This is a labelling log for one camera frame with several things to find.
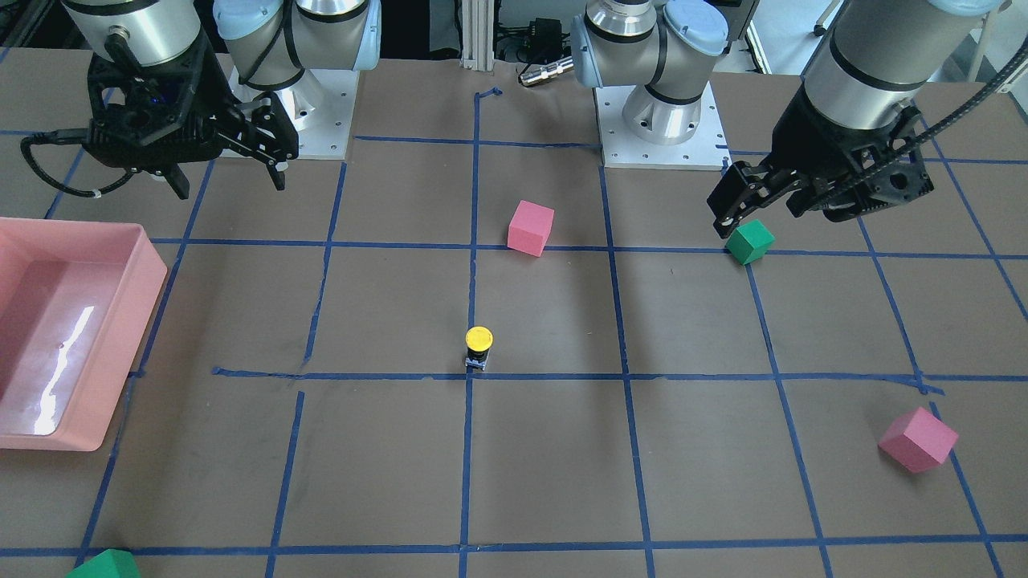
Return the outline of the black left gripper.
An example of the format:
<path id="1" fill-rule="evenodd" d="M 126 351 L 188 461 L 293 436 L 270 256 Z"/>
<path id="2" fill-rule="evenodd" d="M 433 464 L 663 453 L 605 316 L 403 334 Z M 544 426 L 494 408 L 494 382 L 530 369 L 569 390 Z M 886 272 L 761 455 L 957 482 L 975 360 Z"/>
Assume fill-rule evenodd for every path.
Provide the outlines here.
<path id="1" fill-rule="evenodd" d="M 906 205 L 933 191 L 915 127 L 918 107 L 904 107 L 883 128 L 835 124 L 799 88 L 774 128 L 771 153 L 759 165 L 736 161 L 706 204 L 715 233 L 730 238 L 757 209 L 790 195 L 794 217 L 820 211 L 842 222 Z"/>

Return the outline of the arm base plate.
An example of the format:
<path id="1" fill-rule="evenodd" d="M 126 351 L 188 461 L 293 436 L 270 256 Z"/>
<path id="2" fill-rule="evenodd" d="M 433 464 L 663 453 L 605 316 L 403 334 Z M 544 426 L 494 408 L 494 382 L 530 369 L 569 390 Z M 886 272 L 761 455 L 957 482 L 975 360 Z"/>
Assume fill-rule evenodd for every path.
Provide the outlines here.
<path id="1" fill-rule="evenodd" d="M 712 85 L 669 104 L 644 87 L 595 88 L 605 168 L 720 171 L 732 162 Z"/>
<path id="2" fill-rule="evenodd" d="M 287 65 L 297 80 L 276 92 L 299 137 L 301 160 L 344 161 L 362 73 Z"/>

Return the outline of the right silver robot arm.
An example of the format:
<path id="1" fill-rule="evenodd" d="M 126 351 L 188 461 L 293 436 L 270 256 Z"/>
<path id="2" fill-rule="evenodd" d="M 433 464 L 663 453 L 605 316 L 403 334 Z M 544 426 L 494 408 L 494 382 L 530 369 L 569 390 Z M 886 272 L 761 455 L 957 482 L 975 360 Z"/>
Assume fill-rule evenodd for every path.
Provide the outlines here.
<path id="1" fill-rule="evenodd" d="M 124 172 L 82 197 L 102 197 L 132 176 L 190 196 L 187 162 L 230 150 L 260 162 L 277 190 L 297 158 L 300 132 L 327 104 L 316 70 L 374 69 L 381 56 L 378 1 L 215 1 L 216 31 L 234 61 L 237 96 L 191 1 L 66 1 L 88 41 L 91 120 L 70 142 Z"/>

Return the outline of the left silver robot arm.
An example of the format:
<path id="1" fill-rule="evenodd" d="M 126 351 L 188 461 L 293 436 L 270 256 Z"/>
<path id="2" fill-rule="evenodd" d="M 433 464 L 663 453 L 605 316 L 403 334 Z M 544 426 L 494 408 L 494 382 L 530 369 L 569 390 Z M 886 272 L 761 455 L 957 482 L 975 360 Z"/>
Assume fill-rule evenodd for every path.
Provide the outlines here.
<path id="1" fill-rule="evenodd" d="M 969 101 L 922 134 L 914 96 L 997 1 L 847 1 L 827 29 L 759 165 L 738 161 L 709 194 L 713 227 L 785 197 L 794 217 L 848 221 L 923 197 L 933 183 L 920 147 L 995 94 L 1026 62 L 1020 47 Z M 729 43 L 705 1 L 589 1 L 570 29 L 570 58 L 588 88 L 631 87 L 624 120 L 638 138 L 693 136 L 715 59 Z"/>

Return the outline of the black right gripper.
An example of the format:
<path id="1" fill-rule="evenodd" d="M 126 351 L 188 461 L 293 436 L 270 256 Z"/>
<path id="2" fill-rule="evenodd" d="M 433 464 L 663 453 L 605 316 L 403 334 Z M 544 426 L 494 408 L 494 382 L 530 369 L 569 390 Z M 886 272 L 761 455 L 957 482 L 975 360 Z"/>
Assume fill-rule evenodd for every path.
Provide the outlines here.
<path id="1" fill-rule="evenodd" d="M 107 167 L 160 169 L 180 200 L 190 198 L 182 162 L 230 149 L 267 168 L 286 189 L 288 160 L 299 136 L 273 92 L 242 102 L 232 94 L 209 38 L 198 36 L 176 58 L 144 66 L 124 36 L 108 36 L 112 59 L 93 56 L 87 75 L 91 121 L 84 147 Z"/>

